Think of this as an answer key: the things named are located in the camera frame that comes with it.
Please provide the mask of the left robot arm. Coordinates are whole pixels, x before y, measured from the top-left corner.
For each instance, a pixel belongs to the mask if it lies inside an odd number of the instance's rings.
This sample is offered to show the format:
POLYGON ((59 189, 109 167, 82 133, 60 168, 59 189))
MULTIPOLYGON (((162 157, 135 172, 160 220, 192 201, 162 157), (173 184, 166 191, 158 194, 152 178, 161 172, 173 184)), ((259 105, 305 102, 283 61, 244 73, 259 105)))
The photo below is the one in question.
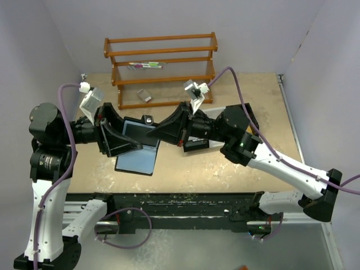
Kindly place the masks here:
POLYGON ((95 193, 70 226, 62 226, 77 157, 75 145, 95 142, 108 157, 139 150, 142 145, 122 133, 124 120, 109 103, 96 109, 94 121, 85 117, 69 121, 52 103, 36 106, 29 119, 29 132, 33 137, 30 157, 33 216, 28 245, 13 266, 15 269, 73 269, 79 261, 82 239, 100 219, 109 221, 116 213, 113 195, 95 193))

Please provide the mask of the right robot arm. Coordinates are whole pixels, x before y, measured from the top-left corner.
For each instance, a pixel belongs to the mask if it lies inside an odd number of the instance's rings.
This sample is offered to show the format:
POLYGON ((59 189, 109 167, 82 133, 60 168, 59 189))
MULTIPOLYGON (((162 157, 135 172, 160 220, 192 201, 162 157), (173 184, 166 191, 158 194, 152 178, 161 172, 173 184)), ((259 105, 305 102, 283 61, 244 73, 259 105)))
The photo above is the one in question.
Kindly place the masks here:
POLYGON ((183 146, 189 137, 221 142, 220 152, 230 162, 263 171, 295 188, 289 192, 262 192, 250 206, 256 220, 300 210, 312 219, 330 222, 342 173, 315 169, 275 151, 259 132, 247 131, 250 124, 242 105, 226 106, 213 119, 201 110, 193 111, 188 102, 181 102, 147 135, 177 146, 183 146))

